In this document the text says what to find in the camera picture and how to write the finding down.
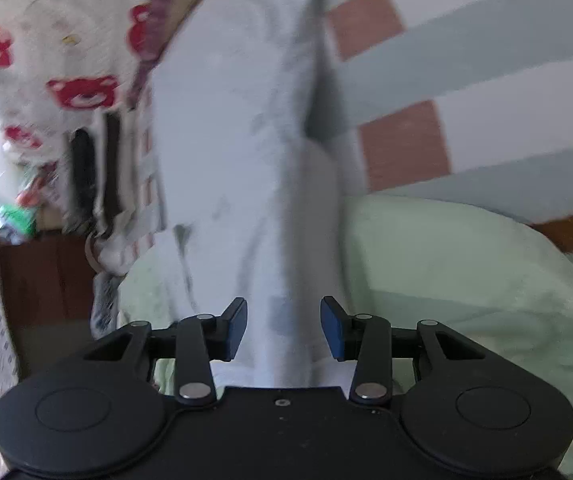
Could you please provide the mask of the light grey garment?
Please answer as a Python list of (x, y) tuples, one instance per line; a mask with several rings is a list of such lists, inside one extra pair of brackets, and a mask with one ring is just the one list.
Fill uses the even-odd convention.
[(334, 163), (305, 134), (316, 0), (203, 0), (152, 75), (166, 228), (155, 237), (169, 316), (247, 302), (218, 385), (348, 387), (320, 302), (344, 298)]

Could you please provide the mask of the light green blanket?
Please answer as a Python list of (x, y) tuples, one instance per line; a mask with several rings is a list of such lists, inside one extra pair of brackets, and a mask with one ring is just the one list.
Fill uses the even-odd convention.
[[(319, 321), (332, 295), (352, 312), (413, 327), (442, 322), (547, 380), (573, 404), (573, 255), (487, 210), (390, 195), (347, 206), (305, 200), (293, 240), (260, 233), (243, 252), (228, 235), (160, 234), (120, 285), (118, 320), (156, 328), (250, 305), (236, 361), (215, 367), (220, 386), (347, 386)], [(573, 444), (563, 471), (573, 479)]]

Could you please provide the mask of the checked white red grey sheet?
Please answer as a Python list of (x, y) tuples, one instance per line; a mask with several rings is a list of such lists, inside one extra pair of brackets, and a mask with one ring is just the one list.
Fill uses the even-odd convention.
[(305, 134), (346, 193), (485, 208), (573, 252), (573, 0), (316, 0)]

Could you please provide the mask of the white bear-print fleece blanket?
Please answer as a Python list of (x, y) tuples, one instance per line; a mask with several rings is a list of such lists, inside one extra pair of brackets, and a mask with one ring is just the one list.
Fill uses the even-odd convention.
[(124, 103), (156, 0), (0, 0), (0, 144), (18, 164), (53, 164), (66, 133)]

